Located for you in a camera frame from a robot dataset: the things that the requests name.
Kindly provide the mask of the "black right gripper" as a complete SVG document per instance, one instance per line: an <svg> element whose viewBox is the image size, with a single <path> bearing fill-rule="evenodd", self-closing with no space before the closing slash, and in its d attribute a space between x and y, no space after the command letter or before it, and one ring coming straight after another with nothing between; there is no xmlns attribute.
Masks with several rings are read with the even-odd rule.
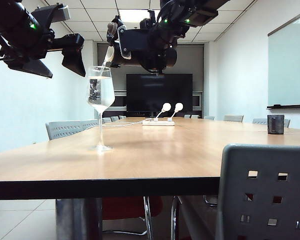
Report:
<svg viewBox="0 0 300 240"><path fill-rule="evenodd" d="M179 38L185 37L185 27L157 23L147 29L126 29L125 25L118 28L118 40L121 54L154 51L161 53L177 44ZM157 75L162 75L167 67L164 56L148 57L142 60L142 67Z"/></svg>

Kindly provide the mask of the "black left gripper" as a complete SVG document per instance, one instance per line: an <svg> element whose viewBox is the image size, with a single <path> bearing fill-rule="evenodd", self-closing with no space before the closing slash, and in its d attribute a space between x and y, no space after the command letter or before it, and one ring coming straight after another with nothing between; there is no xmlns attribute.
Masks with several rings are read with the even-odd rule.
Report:
<svg viewBox="0 0 300 240"><path fill-rule="evenodd" d="M0 27L0 60L12 70L52 78L53 73L39 59L45 58L48 51L61 51L62 65L85 77L82 60L84 41L78 33L56 38L51 28Z"/></svg>

